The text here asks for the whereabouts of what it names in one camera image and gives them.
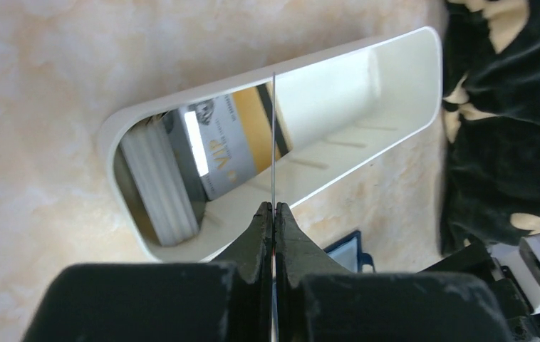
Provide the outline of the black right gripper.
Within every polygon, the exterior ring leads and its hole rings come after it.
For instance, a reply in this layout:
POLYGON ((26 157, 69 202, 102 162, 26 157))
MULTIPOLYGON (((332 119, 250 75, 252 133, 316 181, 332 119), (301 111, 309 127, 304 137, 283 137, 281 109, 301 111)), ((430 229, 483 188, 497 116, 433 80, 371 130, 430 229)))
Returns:
POLYGON ((540 341, 539 262, 528 251, 498 244, 471 244, 425 271, 471 274, 484 281, 495 298, 514 341, 540 341))

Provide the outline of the blue leather card holder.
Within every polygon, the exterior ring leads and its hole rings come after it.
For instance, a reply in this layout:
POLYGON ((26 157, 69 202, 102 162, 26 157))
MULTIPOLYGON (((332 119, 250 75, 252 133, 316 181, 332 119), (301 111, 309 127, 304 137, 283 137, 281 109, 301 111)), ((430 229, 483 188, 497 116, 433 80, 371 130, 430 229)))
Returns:
POLYGON ((362 249, 361 232, 355 230, 350 234, 327 246, 324 252, 334 261, 351 272, 361 273, 365 267, 376 272, 372 256, 362 249))

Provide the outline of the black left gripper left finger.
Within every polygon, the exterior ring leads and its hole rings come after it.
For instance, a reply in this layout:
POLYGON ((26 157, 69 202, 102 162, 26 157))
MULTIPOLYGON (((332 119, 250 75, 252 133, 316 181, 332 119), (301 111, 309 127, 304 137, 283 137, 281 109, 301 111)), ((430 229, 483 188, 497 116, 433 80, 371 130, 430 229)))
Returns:
POLYGON ((25 341, 270 341, 271 205, 209 262, 74 264, 25 341))

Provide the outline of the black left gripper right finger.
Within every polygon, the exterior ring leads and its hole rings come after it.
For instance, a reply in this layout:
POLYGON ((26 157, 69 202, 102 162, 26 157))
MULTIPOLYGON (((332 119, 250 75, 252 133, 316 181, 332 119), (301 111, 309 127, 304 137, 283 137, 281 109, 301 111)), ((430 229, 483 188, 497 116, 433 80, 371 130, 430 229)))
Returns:
POLYGON ((489 287, 453 272, 354 273, 298 227, 274 219, 280 341, 511 341, 489 287))

